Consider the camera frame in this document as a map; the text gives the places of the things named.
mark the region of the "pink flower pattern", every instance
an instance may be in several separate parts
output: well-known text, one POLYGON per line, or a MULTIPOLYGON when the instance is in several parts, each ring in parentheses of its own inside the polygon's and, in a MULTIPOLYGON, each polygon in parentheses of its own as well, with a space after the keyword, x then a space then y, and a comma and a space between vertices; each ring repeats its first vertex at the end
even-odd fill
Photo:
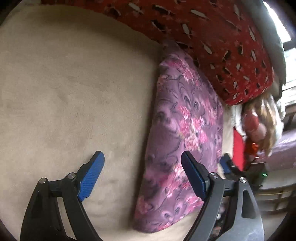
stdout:
POLYGON ((189 151, 200 150, 200 144, 205 143, 208 138, 202 127, 205 121, 200 116, 192 117, 188 109, 180 106, 179 110, 183 116, 180 121, 180 136, 184 139, 185 148, 189 151))
POLYGON ((181 154, 189 150, 215 172, 222 147, 222 106, 211 84, 174 43, 164 52, 134 216, 133 227, 141 232, 163 230, 201 208, 203 202, 194 194, 181 154))

